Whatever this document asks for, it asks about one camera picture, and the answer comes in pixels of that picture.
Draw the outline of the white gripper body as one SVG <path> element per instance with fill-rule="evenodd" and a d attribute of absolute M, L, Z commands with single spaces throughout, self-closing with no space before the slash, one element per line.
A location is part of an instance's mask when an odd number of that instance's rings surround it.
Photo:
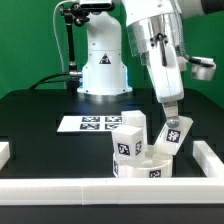
<path fill-rule="evenodd" d="M 165 104 L 181 100 L 184 89 L 180 66 L 175 48 L 172 45 L 157 45 L 144 54 L 155 93 L 159 103 Z M 196 57 L 193 72 L 199 80 L 211 80 L 216 64 L 212 58 Z"/>

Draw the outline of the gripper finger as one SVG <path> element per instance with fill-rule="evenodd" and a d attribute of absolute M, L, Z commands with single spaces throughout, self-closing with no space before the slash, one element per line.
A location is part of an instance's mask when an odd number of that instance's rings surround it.
<path fill-rule="evenodd" d="M 178 103 L 176 101 L 163 103 L 163 110 L 166 117 L 166 124 L 169 128 L 179 126 Z"/>

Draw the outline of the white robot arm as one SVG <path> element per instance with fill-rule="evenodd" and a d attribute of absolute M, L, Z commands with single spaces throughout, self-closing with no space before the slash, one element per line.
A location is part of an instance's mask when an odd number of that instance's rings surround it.
<path fill-rule="evenodd" d="M 179 125 L 177 102 L 184 97 L 179 61 L 213 72 L 214 60 L 190 56 L 184 47 L 184 18 L 224 10 L 224 0 L 79 0 L 87 23 L 88 59 L 82 69 L 81 91 L 88 95 L 117 95 L 128 89 L 121 59 L 121 25 L 109 15 L 121 3 L 131 53 L 148 69 L 166 123 Z"/>

